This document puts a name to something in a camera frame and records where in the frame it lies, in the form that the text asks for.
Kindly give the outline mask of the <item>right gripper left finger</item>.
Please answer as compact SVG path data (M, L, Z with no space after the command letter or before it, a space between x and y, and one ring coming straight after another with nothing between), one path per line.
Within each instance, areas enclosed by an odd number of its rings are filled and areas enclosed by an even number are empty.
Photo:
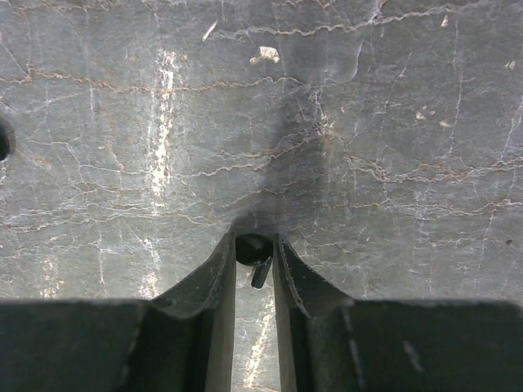
M4 300L4 391L227 391L235 236L151 300Z

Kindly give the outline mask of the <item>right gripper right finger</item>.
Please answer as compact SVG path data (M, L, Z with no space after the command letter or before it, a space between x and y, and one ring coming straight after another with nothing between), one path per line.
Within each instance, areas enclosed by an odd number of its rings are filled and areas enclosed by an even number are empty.
M522 309L508 301L357 300L273 251L284 391L519 391Z

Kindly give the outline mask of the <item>black earbud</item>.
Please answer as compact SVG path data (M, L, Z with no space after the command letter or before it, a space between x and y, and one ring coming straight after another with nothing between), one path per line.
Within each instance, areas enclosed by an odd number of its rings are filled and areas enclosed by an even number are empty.
M251 286L261 289L269 273L273 256L273 242L260 234L241 234L235 240L236 260L253 267Z

